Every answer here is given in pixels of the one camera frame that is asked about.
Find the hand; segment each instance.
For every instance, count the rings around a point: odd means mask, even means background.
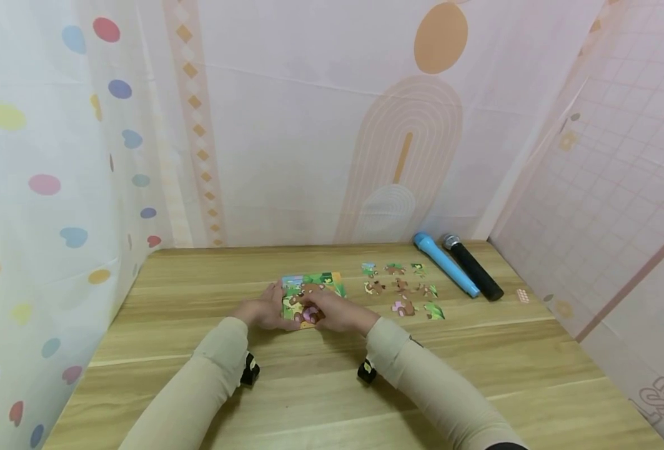
[[[344,333],[356,331],[366,337],[379,314],[342,298],[328,289],[313,292],[302,298],[305,305],[314,304],[324,313],[324,318],[314,327],[317,330],[331,330]]]
[[[258,299],[243,300],[230,317],[240,319],[247,327],[256,325],[265,330],[299,330],[299,323],[281,316],[284,289],[282,281],[270,283]]]

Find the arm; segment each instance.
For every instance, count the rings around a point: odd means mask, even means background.
[[[119,450],[198,450],[212,418],[240,385],[249,327],[299,328],[279,316],[283,295],[281,281],[270,284],[259,299],[245,300],[210,331],[139,416]]]
[[[411,399],[454,449],[521,449],[522,440],[491,403],[463,376],[416,342],[389,319],[367,334],[369,360],[395,388]],[[517,446],[502,446],[502,443]]]

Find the left hand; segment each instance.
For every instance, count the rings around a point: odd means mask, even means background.
[[[281,316],[284,288],[282,281],[270,283],[258,299],[243,300],[229,316],[240,319],[247,326],[256,325],[264,330],[299,330],[299,323]]]

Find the wooden table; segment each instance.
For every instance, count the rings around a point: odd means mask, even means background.
[[[156,393],[242,298],[286,274],[339,271],[349,298],[394,318],[479,388],[531,449],[664,449],[531,289],[487,242],[468,242],[507,294],[470,299],[413,245],[159,251],[144,264],[44,448],[117,449]],[[445,321],[395,317],[398,299],[364,292],[362,262],[423,262]],[[418,279],[407,271],[403,279]],[[516,290],[531,302],[521,303]],[[316,330],[252,331],[262,371],[222,407],[202,449],[447,449],[383,379],[356,379],[364,342]]]

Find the toy microphone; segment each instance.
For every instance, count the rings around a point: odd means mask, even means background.
[[[477,285],[466,276],[462,269],[459,269],[459,267],[454,264],[454,261],[449,259],[449,256],[444,254],[444,252],[437,247],[434,239],[432,239],[426,232],[418,232],[414,235],[414,245],[416,245],[419,250],[429,255],[430,258],[454,280],[454,283],[458,284],[465,293],[469,294],[469,297],[476,298],[479,295],[479,288]]]
[[[466,249],[462,242],[459,240],[459,236],[456,235],[446,235],[442,238],[442,245],[446,250],[454,256],[454,259],[457,260],[460,266],[464,268],[464,271],[469,274],[469,278],[474,281],[476,285],[479,286],[479,289],[482,290],[482,294],[490,302],[496,302],[498,299],[502,298],[504,291],[499,287],[496,281],[489,276],[486,270],[482,265],[477,262],[477,260],[472,256],[469,250]]]

